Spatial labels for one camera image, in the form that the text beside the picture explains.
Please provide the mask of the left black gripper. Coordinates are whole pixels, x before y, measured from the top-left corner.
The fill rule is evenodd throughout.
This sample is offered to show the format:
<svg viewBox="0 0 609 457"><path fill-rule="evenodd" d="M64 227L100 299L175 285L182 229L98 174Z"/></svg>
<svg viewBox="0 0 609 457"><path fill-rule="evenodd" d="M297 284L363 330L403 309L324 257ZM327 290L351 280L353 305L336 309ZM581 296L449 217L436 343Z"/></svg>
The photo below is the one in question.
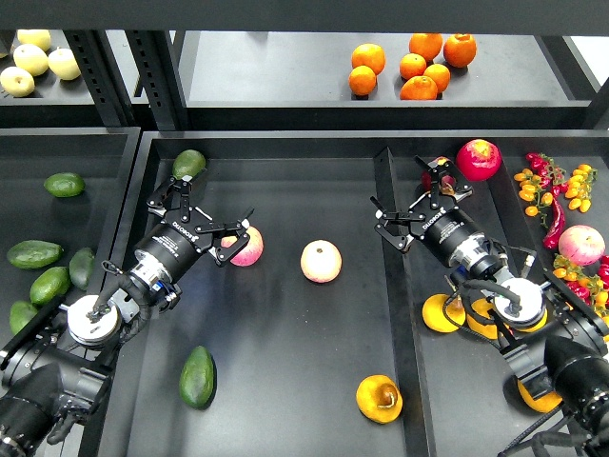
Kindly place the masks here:
<svg viewBox="0 0 609 457"><path fill-rule="evenodd" d="M148 197L147 210L163 219L136 245L133 273L142 281L178 281L205 253L223 267L249 243L254 207L236 221L215 221L199 207L190 208L193 179L171 175ZM170 208L174 195L179 206Z"/></svg>

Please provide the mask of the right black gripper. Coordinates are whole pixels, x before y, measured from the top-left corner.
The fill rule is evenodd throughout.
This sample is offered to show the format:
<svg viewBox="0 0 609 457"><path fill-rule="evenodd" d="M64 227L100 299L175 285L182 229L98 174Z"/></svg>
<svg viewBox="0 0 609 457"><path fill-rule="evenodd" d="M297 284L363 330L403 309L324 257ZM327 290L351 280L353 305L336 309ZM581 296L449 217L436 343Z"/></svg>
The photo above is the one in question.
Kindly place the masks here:
<svg viewBox="0 0 609 457"><path fill-rule="evenodd" d="M415 161L422 168L423 195L428 197L432 209L423 220L422 213L412 210L389 211L375 196L371 196L370 201L376 208L375 231L401 253L407 253L416 239L446 267L463 265L472 268L486 255L482 247L484 234L461 209L441 206L440 203L441 197L451 197L456 202L469 197L473 193L471 183L445 156L430 162L416 156Z"/></svg>

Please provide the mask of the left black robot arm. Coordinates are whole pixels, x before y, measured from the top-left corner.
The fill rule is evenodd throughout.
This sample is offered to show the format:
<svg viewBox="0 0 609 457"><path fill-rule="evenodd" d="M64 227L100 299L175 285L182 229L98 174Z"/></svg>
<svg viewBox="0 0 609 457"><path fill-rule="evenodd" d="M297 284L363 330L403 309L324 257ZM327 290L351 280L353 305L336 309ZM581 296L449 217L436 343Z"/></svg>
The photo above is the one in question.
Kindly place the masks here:
<svg viewBox="0 0 609 457"><path fill-rule="evenodd" d="M247 216L219 222L189 200L192 179L170 176L147 199L160 222L137 245L136 263L105 262L97 295L52 299L1 350L1 453L32 456L66 439L104 401L113 364L155 314L180 300L179 280L204 254L227 264L248 244Z"/></svg>

